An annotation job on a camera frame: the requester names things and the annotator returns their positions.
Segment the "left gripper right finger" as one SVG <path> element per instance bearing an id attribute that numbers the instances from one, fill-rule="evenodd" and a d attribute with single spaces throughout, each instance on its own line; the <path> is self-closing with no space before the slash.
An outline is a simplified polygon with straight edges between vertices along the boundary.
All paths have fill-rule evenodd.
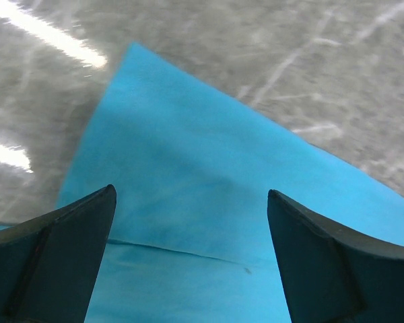
<path id="1" fill-rule="evenodd" d="M 267 218 L 292 322 L 404 322 L 404 247 L 270 190 Z"/>

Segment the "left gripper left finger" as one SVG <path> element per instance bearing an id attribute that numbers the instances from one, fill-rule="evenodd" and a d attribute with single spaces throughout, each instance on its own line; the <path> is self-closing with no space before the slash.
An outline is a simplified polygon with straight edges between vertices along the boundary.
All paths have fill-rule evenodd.
<path id="1" fill-rule="evenodd" d="M 83 322 L 115 209 L 109 184 L 0 230 L 0 322 Z"/>

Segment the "turquoise t-shirt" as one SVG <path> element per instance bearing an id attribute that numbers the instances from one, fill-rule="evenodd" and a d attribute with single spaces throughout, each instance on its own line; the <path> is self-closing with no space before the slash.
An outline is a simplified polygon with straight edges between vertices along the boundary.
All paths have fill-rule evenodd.
<path id="1" fill-rule="evenodd" d="M 83 322 L 292 322 L 270 190 L 404 247 L 404 198 L 134 44 L 57 201 L 116 209 Z"/>

